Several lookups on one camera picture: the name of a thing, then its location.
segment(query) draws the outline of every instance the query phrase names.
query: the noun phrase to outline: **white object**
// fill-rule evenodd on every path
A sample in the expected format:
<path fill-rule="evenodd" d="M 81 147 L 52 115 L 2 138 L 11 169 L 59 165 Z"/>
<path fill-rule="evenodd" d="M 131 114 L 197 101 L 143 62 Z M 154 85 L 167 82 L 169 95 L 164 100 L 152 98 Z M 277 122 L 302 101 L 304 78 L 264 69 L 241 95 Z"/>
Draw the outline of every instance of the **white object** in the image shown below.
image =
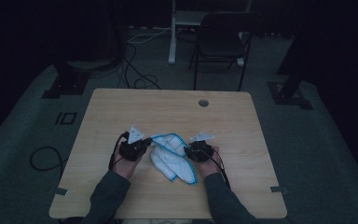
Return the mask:
<path fill-rule="evenodd" d="M 199 141 L 213 139 L 213 138 L 214 138 L 213 134 L 199 132 L 199 134 L 197 134 L 196 136 L 190 137 L 190 140 L 195 141 L 195 142 L 199 142 Z"/>
<path fill-rule="evenodd" d="M 136 141 L 139 141 L 141 139 L 143 139 L 145 137 L 144 134 L 142 134 L 141 132 L 139 132 L 138 130 L 135 129 L 135 127 L 131 126 L 130 128 L 130 136 L 129 136 L 129 144 L 132 144 Z"/>
<path fill-rule="evenodd" d="M 197 183 L 197 176 L 191 163 L 186 159 L 184 147 L 188 145 L 176 133 L 159 134 L 151 137 L 150 159 L 156 169 L 161 171 L 170 181 L 181 178 L 187 184 Z"/>

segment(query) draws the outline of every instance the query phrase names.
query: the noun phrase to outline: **chair backrest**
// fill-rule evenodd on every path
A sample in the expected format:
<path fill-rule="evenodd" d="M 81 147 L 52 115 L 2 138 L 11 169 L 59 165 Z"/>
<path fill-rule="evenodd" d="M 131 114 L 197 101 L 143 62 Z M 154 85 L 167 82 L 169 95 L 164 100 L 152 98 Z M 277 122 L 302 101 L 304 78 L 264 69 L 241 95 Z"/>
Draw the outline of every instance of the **chair backrest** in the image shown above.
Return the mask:
<path fill-rule="evenodd" d="M 263 16 L 258 12 L 214 11 L 208 13 L 201 21 L 201 29 L 216 29 L 224 32 L 256 33 L 263 23 Z"/>

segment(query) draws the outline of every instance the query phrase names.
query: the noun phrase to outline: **dark background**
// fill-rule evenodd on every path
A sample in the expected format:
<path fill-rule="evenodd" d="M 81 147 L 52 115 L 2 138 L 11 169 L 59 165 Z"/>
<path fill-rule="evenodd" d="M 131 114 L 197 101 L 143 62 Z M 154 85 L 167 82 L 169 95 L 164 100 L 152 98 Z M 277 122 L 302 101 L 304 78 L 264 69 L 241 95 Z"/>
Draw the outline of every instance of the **dark background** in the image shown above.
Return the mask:
<path fill-rule="evenodd" d="M 0 125 L 57 55 L 65 61 L 117 57 L 116 28 L 171 25 L 171 1 L 113 2 L 0 0 Z M 194 10 L 245 5 L 178 1 L 178 9 Z M 278 73 L 318 88 L 358 161 L 358 1 L 254 0 L 251 10 L 265 17 L 259 36 L 295 37 Z"/>

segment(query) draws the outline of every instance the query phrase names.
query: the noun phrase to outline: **hand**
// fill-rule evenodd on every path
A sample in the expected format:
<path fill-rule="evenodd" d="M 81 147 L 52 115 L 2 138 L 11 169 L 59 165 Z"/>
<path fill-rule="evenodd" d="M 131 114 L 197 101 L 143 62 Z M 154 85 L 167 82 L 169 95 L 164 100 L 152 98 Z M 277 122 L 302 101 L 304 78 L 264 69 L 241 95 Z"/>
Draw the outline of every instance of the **hand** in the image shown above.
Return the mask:
<path fill-rule="evenodd" d="M 212 147 L 216 152 L 219 152 L 219 147 Z M 212 155 L 212 158 L 219 164 L 220 166 L 220 159 L 217 156 L 217 153 L 214 152 Z M 216 166 L 216 164 L 214 164 L 213 161 L 211 160 L 207 160 L 207 161 L 203 161 L 203 162 L 195 162 L 196 166 L 199 167 L 200 173 L 201 175 L 205 178 L 208 175 L 211 174 L 215 174 L 215 173 L 220 173 L 220 169 L 219 167 Z"/>
<path fill-rule="evenodd" d="M 140 157 L 137 161 L 128 161 L 118 153 L 119 148 L 120 146 L 117 147 L 117 153 L 114 161 L 115 165 L 113 166 L 112 171 L 130 180 L 135 171 L 136 165 L 138 165 L 142 157 Z"/>

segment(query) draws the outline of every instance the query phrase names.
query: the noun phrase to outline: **desk leg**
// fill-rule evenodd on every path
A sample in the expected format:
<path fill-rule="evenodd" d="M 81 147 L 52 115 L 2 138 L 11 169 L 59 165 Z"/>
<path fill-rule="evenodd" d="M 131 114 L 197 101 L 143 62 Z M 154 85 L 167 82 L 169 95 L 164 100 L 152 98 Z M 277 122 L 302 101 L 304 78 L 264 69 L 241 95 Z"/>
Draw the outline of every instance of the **desk leg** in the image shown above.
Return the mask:
<path fill-rule="evenodd" d="M 168 64 L 175 64 L 176 56 L 176 1 L 172 0 L 172 33 L 171 33 L 171 45 L 170 55 L 168 56 Z"/>

